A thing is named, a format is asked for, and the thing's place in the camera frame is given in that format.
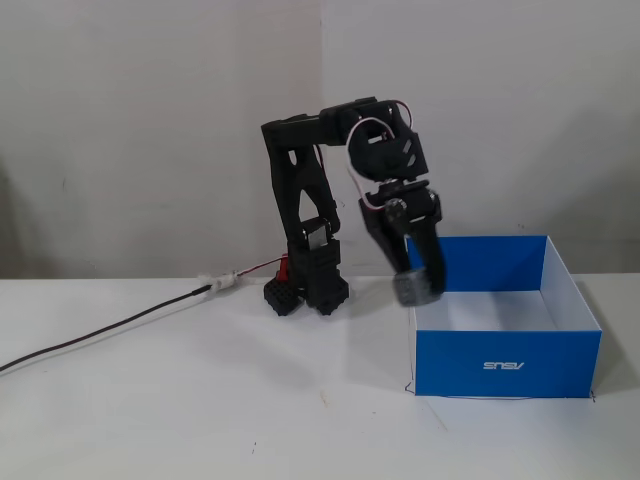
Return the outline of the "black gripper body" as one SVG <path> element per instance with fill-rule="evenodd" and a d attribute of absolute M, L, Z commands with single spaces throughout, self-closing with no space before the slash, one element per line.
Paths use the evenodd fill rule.
<path fill-rule="evenodd" d="M 442 220 L 438 194 L 427 180 L 382 183 L 359 200 L 367 232 L 375 240 L 429 240 L 438 238 Z"/>

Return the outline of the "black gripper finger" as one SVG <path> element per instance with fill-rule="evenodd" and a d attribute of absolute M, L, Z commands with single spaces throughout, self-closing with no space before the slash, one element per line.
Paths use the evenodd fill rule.
<path fill-rule="evenodd" d="M 446 287 L 446 265 L 435 223 L 427 218 L 402 221 L 404 234 L 412 241 L 422 261 L 421 267 L 410 264 L 402 275 L 403 299 L 439 299 Z"/>
<path fill-rule="evenodd" d="M 404 236 L 379 219 L 365 221 L 366 229 L 396 273 L 411 269 Z"/>

